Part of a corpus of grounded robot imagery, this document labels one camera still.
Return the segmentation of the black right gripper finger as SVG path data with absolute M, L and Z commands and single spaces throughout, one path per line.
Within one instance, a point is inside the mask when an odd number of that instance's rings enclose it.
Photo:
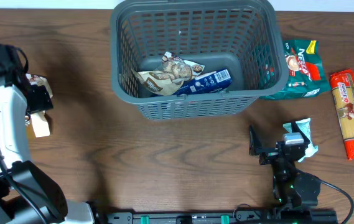
M 262 144 L 252 126 L 249 126 L 249 155 L 258 156 L 261 154 Z
M 302 136 L 302 138 L 304 140 L 304 144 L 309 144 L 310 143 L 309 138 L 303 133 L 301 128 L 298 127 L 298 124 L 295 121 L 291 122 L 291 129 L 292 129 L 292 133 L 300 133 L 300 135 Z

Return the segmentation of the dried mushroom pouch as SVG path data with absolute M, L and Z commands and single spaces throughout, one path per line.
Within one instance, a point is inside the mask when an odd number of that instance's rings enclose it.
M 45 87 L 44 93 L 49 97 L 49 103 L 51 103 L 53 93 L 48 80 L 45 77 L 29 73 L 26 74 L 26 77 L 31 87 Z M 46 111 L 47 109 L 44 109 L 32 114 L 30 117 L 26 116 L 25 124 L 28 139 L 42 138 L 50 135 L 50 125 L 45 117 Z
M 205 66 L 193 61 L 180 58 L 171 52 L 162 56 L 162 63 L 155 70 L 132 73 L 138 81 L 150 92 L 169 96 L 173 95 L 181 86 L 199 76 Z

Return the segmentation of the green Nescafe bag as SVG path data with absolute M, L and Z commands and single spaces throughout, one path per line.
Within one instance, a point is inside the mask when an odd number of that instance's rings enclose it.
M 317 40 L 289 39 L 284 41 L 284 56 L 288 67 L 287 83 L 279 92 L 263 96 L 264 100 L 311 98 L 330 91 Z

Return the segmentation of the orange spaghetti packet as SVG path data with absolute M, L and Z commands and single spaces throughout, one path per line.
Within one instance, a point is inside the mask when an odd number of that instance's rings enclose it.
M 330 76 L 333 102 L 349 160 L 354 159 L 354 73 L 352 69 Z

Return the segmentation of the blue snack box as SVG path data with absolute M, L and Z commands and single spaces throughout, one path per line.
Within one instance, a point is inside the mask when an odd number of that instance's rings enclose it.
M 216 93 L 228 88 L 232 77 L 227 69 L 209 72 L 184 83 L 174 95 Z

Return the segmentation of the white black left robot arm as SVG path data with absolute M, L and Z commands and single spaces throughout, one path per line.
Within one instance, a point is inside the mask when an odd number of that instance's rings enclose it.
M 67 200 L 31 159 L 28 138 L 48 136 L 46 78 L 28 72 L 18 47 L 0 44 L 0 223 L 96 223 L 87 202 Z

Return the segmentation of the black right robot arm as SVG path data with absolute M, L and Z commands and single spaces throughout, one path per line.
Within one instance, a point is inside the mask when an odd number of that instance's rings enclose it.
M 291 123 L 292 132 L 286 133 L 274 147 L 263 147 L 254 128 L 249 127 L 249 155 L 258 156 L 259 164 L 270 165 L 273 172 L 273 194 L 282 205 L 292 209 L 315 207 L 320 184 L 314 177 L 295 167 L 295 162 L 305 156 L 309 138 Z

